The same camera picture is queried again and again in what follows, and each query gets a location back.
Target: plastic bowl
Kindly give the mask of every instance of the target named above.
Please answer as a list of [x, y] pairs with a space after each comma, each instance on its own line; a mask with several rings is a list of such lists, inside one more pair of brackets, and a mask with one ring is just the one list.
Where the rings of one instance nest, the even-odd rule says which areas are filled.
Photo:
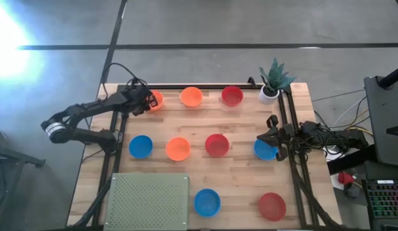
[[220, 207], [220, 197], [212, 189], [202, 189], [195, 196], [195, 211], [203, 217], [210, 218], [217, 215]]
[[181, 161], [186, 159], [191, 152], [191, 146], [185, 138], [175, 137], [166, 145], [166, 154], [171, 160]]
[[222, 91], [222, 101], [224, 104], [234, 107], [240, 104], [243, 99], [243, 92], [239, 87], [229, 86]]
[[155, 96], [156, 101], [158, 101], [158, 105], [156, 107], [150, 107], [150, 110], [152, 112], [154, 112], [154, 111], [159, 110], [161, 108], [161, 106], [163, 105], [163, 95], [162, 95], [162, 93], [160, 93], [157, 90], [151, 90], [151, 91], [152, 91], [153, 96]]
[[269, 221], [280, 221], [286, 214], [286, 203], [281, 196], [274, 192], [263, 195], [258, 206], [262, 216]]
[[129, 143], [129, 153], [135, 158], [146, 158], [152, 153], [152, 140], [145, 135], [134, 137]]
[[255, 144], [253, 145], [253, 151], [255, 152], [256, 156], [262, 160], [273, 160], [276, 158], [276, 153], [278, 153], [276, 147], [272, 147], [260, 140], [255, 141]]
[[222, 134], [213, 134], [206, 139], [205, 149], [212, 157], [222, 157], [229, 150], [229, 141]]
[[202, 102], [202, 91], [196, 87], [187, 87], [180, 93], [180, 100], [187, 107], [197, 107]]

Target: blue bowl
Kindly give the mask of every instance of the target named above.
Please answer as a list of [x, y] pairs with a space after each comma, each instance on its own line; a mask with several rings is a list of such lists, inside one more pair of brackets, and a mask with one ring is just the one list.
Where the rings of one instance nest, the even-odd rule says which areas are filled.
[[220, 197], [212, 189], [202, 189], [195, 196], [195, 211], [206, 218], [217, 215], [221, 207]]
[[256, 156], [262, 160], [273, 160], [276, 158], [276, 153], [278, 153], [276, 147], [272, 147], [269, 144], [256, 140], [253, 145], [253, 151]]
[[135, 158], [146, 158], [152, 153], [152, 140], [145, 135], [134, 137], [129, 143], [129, 153]]

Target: potted plant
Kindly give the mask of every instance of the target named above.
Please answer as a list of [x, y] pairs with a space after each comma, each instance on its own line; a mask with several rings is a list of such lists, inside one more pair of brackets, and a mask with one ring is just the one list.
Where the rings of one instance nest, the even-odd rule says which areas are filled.
[[273, 59], [269, 74], [266, 74], [262, 67], [259, 68], [264, 83], [259, 93], [259, 101], [261, 103], [272, 104], [279, 95], [280, 89], [289, 86], [296, 79], [296, 77], [287, 76], [288, 73], [282, 73], [283, 68], [284, 64], [278, 65], [276, 58]]

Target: gray concrete floor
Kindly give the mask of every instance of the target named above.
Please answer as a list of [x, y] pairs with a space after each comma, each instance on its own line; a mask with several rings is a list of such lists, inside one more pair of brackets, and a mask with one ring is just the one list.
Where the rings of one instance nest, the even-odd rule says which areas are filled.
[[[10, 51], [18, 45], [109, 44], [120, 0], [0, 1], [0, 130], [13, 149], [45, 158], [27, 166], [0, 230], [65, 225], [83, 144], [52, 144], [40, 123], [92, 101], [106, 50]], [[398, 42], [394, 0], [128, 1], [118, 44]], [[244, 82], [273, 58], [308, 82], [312, 99], [363, 88], [366, 76], [398, 67], [398, 48], [116, 51], [113, 61], [150, 83]], [[129, 76], [112, 68], [108, 82]], [[359, 92], [314, 102], [328, 124]], [[351, 122], [354, 111], [338, 124]], [[367, 121], [362, 126], [370, 129]], [[336, 192], [343, 223], [368, 226], [364, 205]]]

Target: white pot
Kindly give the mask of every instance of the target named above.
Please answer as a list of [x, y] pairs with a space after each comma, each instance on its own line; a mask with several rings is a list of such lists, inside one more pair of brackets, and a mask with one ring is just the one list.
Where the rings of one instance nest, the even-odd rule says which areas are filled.
[[261, 91], [259, 92], [259, 97], [257, 97], [259, 99], [259, 101], [265, 105], [271, 105], [272, 103], [275, 102], [277, 96], [279, 96], [279, 91], [277, 91], [276, 96], [267, 96], [264, 94], [263, 92], [263, 87], [261, 88]]

